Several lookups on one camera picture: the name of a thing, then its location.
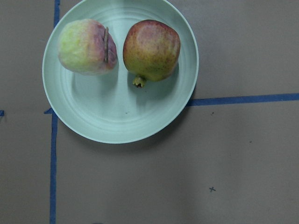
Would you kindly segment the yellow pink peach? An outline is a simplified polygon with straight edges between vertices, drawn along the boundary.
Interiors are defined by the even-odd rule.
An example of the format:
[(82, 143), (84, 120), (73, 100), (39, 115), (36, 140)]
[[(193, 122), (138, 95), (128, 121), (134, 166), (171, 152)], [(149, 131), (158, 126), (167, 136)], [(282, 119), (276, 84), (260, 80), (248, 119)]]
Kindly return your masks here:
[(118, 62), (109, 28), (93, 19), (76, 20), (62, 29), (58, 58), (66, 69), (82, 75), (107, 74)]

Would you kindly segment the green plate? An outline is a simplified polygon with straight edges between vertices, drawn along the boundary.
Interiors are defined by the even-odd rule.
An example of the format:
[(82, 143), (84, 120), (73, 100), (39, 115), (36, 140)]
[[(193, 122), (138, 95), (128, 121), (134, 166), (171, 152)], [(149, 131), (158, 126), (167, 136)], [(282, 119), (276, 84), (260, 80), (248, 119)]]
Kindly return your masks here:
[[(69, 22), (94, 19), (109, 28), (118, 63), (108, 74), (84, 76), (65, 69), (58, 59), (58, 36)], [(134, 75), (122, 59), (129, 29), (152, 19), (179, 34), (178, 65), (167, 79), (133, 86)], [(54, 28), (43, 57), (43, 85), (56, 115), (88, 139), (120, 144), (145, 139), (169, 125), (184, 109), (197, 82), (199, 52), (184, 16), (166, 0), (84, 0), (70, 9)]]

